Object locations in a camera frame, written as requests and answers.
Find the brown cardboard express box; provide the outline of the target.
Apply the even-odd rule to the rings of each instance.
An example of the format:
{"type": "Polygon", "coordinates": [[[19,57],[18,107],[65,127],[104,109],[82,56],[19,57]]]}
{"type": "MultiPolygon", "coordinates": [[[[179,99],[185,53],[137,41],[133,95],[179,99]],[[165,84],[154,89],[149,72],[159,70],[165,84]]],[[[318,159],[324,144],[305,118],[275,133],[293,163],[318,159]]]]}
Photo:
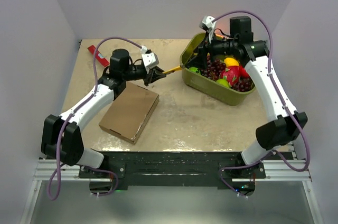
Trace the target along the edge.
{"type": "Polygon", "coordinates": [[[110,135],[136,144],[158,102],[159,94],[128,82],[99,126],[110,135]]]}

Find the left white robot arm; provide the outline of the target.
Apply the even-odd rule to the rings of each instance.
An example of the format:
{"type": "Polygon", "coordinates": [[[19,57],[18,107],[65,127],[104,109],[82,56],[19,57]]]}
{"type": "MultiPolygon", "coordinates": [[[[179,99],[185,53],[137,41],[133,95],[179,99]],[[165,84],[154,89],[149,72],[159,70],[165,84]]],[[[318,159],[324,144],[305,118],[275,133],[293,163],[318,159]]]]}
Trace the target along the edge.
{"type": "Polygon", "coordinates": [[[102,153],[84,147],[81,132],[99,111],[114,102],[128,81],[142,80],[147,86],[164,78],[158,64],[157,55],[145,46],[141,48],[140,64],[132,62],[127,50],[114,50],[93,89],[69,110],[45,119],[41,152],[69,166],[89,166],[96,177],[105,177],[109,164],[102,153]]]}

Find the yellow utility knife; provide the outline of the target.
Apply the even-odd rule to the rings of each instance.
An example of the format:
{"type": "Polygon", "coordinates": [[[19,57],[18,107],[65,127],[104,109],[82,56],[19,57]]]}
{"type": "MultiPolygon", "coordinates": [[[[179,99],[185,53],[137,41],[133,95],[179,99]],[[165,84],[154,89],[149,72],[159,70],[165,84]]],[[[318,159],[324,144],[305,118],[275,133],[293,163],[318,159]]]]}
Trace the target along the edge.
{"type": "Polygon", "coordinates": [[[163,74],[171,74],[171,73],[174,73],[174,72],[177,72],[177,71],[181,71],[184,68],[185,68],[184,65],[179,65],[177,67],[174,67],[174,68],[168,69],[166,71],[163,71],[163,74]]]}

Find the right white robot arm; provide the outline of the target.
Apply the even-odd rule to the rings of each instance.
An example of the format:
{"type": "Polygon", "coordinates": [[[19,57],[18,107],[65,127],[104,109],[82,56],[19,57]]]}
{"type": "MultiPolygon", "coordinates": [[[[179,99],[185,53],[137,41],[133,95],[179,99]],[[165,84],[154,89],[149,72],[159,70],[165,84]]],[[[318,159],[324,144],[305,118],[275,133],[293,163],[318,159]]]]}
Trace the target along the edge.
{"type": "Polygon", "coordinates": [[[263,160],[269,153],[277,154],[277,148],[303,138],[306,151],[304,171],[310,162],[309,144],[304,132],[307,123],[306,113],[299,113],[288,99],[272,63],[273,41],[254,40],[251,30],[251,14],[237,16],[230,20],[230,26],[238,32],[231,33],[227,41],[214,37],[216,18],[205,16],[200,22],[200,28],[205,30],[205,37],[198,48],[200,53],[195,56],[203,66],[206,65],[206,55],[219,53],[232,54],[244,66],[252,78],[266,109],[268,123],[257,128],[256,140],[241,152],[242,161],[235,165],[236,174],[247,178],[254,172],[254,165],[263,160]]]}

